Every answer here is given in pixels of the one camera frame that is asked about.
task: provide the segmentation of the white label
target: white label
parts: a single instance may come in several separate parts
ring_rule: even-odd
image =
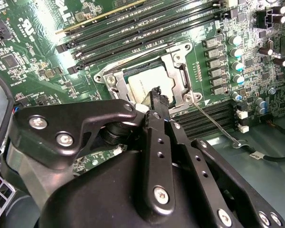
[[[254,159],[260,160],[262,159],[265,155],[259,151],[255,151],[254,153],[249,155],[250,157],[253,157]]]
[[[64,22],[67,22],[67,19],[71,17],[70,13],[65,13],[68,10],[67,6],[65,6],[65,0],[55,0],[55,4],[59,7],[59,13],[62,16]]]

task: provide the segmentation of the black cable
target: black cable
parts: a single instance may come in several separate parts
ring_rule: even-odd
[[[4,141],[5,134],[8,130],[8,126],[10,123],[10,116],[12,114],[13,108],[14,108],[14,96],[9,88],[9,86],[2,80],[0,77],[0,86],[3,89],[6,98],[8,100],[8,105],[6,107],[6,111],[0,126],[0,148],[2,146],[2,143]]]

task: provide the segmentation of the wire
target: wire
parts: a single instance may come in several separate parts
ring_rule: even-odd
[[[217,128],[219,128],[219,130],[227,137],[229,138],[232,142],[234,142],[237,146],[241,146],[241,143],[236,140],[234,137],[232,137],[230,134],[228,134],[228,132],[225,131],[224,128],[222,128],[221,125],[219,125],[211,116],[209,116],[204,110],[202,110],[197,103],[194,103],[195,107],[204,114],[204,116],[206,116],[211,122],[213,122]]]
[[[0,86],[3,89],[7,97],[7,100],[8,100],[8,105],[6,107],[6,111],[5,111],[1,126],[0,126],[0,148],[1,148],[6,132],[8,130],[8,126],[10,123],[10,117],[11,117],[11,114],[14,108],[14,96],[9,86],[2,80],[1,77],[0,77]]]

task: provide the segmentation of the integrated circuit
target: integrated circuit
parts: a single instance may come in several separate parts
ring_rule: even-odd
[[[16,61],[15,57],[12,54],[3,57],[2,61],[4,62],[5,66],[8,69],[11,69],[13,67],[17,67],[18,66],[18,62]]]
[[[253,65],[253,59],[247,59],[246,61],[245,61],[245,66],[246,67],[250,67],[250,66],[252,66]]]

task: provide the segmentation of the black chip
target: black chip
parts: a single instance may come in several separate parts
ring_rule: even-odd
[[[240,14],[238,14],[238,16],[237,16],[237,21],[238,22],[242,22],[242,21],[245,21],[245,13],[240,13]]]
[[[5,63],[8,69],[18,66],[17,61],[13,55],[8,55],[2,58],[2,61]]]
[[[280,103],[280,108],[284,108],[285,107],[285,102]]]
[[[262,79],[263,79],[263,80],[266,80],[266,79],[268,79],[268,78],[269,78],[269,73],[268,73],[268,72],[262,74]]]
[[[284,75],[284,73],[282,72],[282,73],[276,74],[275,78],[276,78],[277,80],[282,80],[282,79],[285,78],[285,75]]]
[[[55,71],[55,73],[58,74],[58,75],[62,74],[62,70],[61,70],[59,67],[55,67],[55,68],[54,68],[54,71]]]
[[[260,38],[266,37],[266,31],[259,32],[258,37],[260,37]]]
[[[253,60],[252,59],[248,59],[245,61],[245,67],[250,67],[253,65]]]
[[[252,103],[252,102],[253,102],[253,97],[247,98],[247,102],[248,102],[248,103]]]

